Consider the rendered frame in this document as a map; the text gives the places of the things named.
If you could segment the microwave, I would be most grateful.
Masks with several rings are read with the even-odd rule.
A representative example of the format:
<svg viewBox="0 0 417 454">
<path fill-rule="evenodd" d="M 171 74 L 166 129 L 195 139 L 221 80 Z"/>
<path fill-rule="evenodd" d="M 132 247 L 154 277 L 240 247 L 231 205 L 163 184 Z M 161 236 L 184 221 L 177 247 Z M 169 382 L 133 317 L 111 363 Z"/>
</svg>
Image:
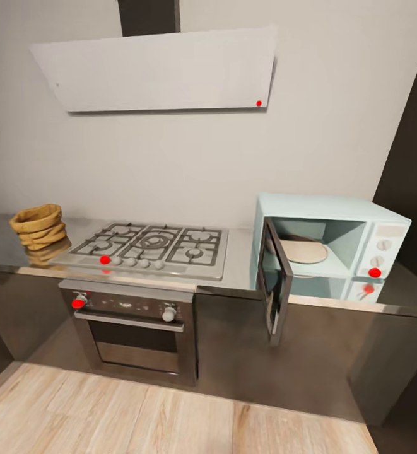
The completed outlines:
<svg viewBox="0 0 417 454">
<path fill-rule="evenodd" d="M 279 344 L 293 272 L 388 277 L 411 223 L 361 197 L 258 194 L 253 238 L 269 344 Z"/>
</svg>

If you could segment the popcorn bag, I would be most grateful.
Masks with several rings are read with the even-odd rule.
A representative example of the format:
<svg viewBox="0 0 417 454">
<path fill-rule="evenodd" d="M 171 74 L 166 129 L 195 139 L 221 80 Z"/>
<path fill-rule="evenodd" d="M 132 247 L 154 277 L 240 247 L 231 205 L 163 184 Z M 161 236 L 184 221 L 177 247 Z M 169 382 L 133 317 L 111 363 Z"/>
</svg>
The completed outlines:
<svg viewBox="0 0 417 454">
<path fill-rule="evenodd" d="M 38 250 L 55 244 L 67 235 L 66 224 L 61 221 L 59 205 L 25 209 L 9 221 L 12 229 L 20 237 L 20 242 L 30 250 Z"/>
</svg>

